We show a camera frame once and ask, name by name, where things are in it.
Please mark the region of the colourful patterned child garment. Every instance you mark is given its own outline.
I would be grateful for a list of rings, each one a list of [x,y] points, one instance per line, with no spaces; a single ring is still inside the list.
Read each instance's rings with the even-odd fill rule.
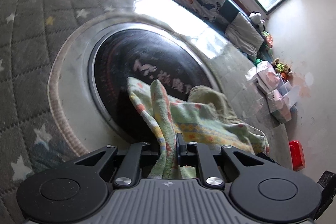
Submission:
[[[178,134],[186,142],[204,143],[215,151],[232,145],[252,155],[269,154],[266,135],[240,120],[226,96],[207,86],[193,87],[187,101],[182,101],[167,94],[159,80],[148,85],[129,77],[127,92],[143,132],[159,146],[160,156],[149,178],[195,178],[194,167],[178,164]]]

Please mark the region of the red plastic stool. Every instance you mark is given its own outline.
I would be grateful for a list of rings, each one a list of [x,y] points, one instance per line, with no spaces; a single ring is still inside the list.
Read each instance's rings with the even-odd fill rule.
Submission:
[[[294,171],[302,170],[306,167],[303,147],[298,140],[289,142],[291,162]]]

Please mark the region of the tissue pack with white sheet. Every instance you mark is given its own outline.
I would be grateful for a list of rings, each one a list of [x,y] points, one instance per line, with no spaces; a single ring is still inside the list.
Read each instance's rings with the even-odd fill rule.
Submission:
[[[266,97],[269,112],[280,122],[289,122],[295,104],[299,100],[299,86],[292,86],[277,74],[271,63],[261,61],[248,71],[248,80],[252,80]]]

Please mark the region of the black round induction cooktop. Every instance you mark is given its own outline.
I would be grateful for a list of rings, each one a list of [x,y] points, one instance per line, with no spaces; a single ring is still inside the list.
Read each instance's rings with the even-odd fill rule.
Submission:
[[[160,80],[167,93],[187,100],[191,88],[216,88],[212,73],[185,43],[140,26],[108,32],[94,45],[88,65],[94,102],[110,127],[128,143],[153,142],[127,93],[127,79]]]

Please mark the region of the brown and green plush toys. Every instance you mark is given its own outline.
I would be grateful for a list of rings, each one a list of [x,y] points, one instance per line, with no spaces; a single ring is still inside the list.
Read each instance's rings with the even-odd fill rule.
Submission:
[[[284,81],[288,81],[288,79],[292,77],[293,71],[290,69],[288,64],[283,64],[279,59],[274,59],[271,62],[271,65],[275,72],[279,74]]]

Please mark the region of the grey cushion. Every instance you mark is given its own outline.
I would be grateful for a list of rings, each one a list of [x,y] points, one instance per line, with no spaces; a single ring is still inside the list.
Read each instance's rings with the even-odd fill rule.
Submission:
[[[227,26],[225,36],[251,60],[257,59],[258,51],[264,43],[264,38],[241,12]]]

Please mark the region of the white plush toy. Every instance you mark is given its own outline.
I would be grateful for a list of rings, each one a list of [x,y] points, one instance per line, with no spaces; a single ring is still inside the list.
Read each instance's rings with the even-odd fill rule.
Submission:
[[[260,12],[251,12],[249,15],[249,19],[260,32],[265,31],[265,20],[262,18]]]

